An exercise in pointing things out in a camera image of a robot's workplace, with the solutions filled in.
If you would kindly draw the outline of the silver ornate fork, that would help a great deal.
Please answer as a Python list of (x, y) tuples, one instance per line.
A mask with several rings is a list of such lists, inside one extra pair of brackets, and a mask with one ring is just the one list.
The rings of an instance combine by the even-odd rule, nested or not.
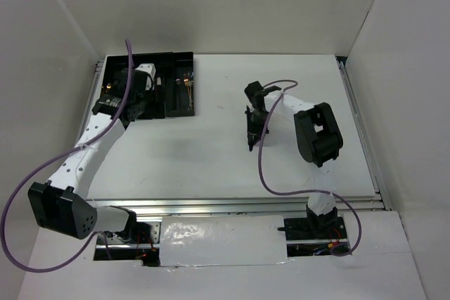
[(188, 92), (188, 109), (192, 110), (193, 109), (193, 85), (190, 80), (187, 80), (185, 82), (185, 85), (187, 87), (187, 92)]

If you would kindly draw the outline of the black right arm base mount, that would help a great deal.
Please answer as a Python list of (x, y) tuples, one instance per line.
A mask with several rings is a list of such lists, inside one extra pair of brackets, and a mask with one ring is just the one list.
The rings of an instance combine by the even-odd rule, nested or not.
[(342, 216), (334, 210), (327, 216), (315, 216), (309, 210), (303, 217), (284, 218), (277, 228), (288, 242), (340, 242), (347, 239), (347, 230)]

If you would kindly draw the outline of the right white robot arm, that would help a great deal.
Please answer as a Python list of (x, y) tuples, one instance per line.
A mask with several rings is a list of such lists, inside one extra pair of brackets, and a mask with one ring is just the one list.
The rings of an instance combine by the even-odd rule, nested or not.
[[(308, 103), (286, 91), (295, 88), (298, 82), (286, 79), (289, 85), (281, 88), (280, 80), (261, 85), (259, 81), (248, 84), (244, 93), (249, 100), (246, 107), (247, 145), (249, 151), (257, 145), (257, 168), (259, 179), (264, 189), (277, 196), (308, 194), (307, 221), (308, 233), (315, 238), (322, 238), (330, 232), (331, 222), (327, 217), (337, 216), (337, 195), (328, 185), (330, 169), (327, 163), (335, 161), (343, 147), (343, 138), (332, 107), (328, 103)], [(264, 179), (262, 155), (265, 136), (269, 133), (269, 121), (274, 113), (285, 117), (295, 129), (295, 140), (301, 158), (317, 168), (319, 189), (276, 192)]]

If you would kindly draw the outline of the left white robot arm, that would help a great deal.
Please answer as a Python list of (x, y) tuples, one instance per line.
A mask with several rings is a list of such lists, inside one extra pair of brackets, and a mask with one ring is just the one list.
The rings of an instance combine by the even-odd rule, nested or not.
[(47, 182), (34, 182), (28, 197), (38, 226), (77, 239), (93, 232), (114, 233), (133, 242), (139, 230), (136, 213), (123, 207), (94, 207), (87, 196), (106, 155), (152, 102), (160, 81), (152, 63), (116, 72), (92, 108), (87, 126), (69, 155)]

